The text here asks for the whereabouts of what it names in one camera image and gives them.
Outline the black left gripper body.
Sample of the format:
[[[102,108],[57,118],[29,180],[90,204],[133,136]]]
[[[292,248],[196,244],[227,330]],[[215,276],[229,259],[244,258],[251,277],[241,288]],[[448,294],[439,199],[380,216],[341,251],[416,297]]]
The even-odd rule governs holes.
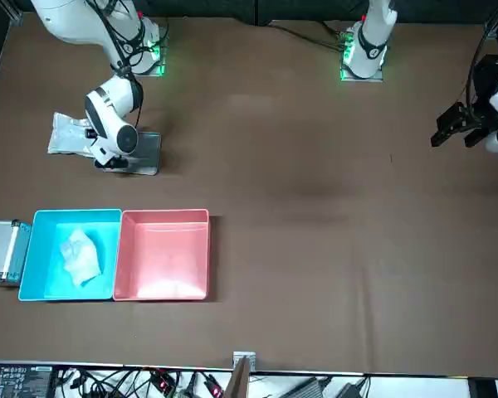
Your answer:
[[[473,67],[466,88],[466,124],[469,128],[490,128],[498,124],[498,113],[490,98],[498,85],[498,55],[485,54]]]

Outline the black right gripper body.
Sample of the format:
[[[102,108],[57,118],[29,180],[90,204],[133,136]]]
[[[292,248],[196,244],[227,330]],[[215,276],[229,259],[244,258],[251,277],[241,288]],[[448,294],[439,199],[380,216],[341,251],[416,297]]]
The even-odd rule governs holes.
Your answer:
[[[127,158],[112,158],[105,165],[95,160],[94,165],[96,168],[104,171],[121,171],[129,166],[129,161]]]

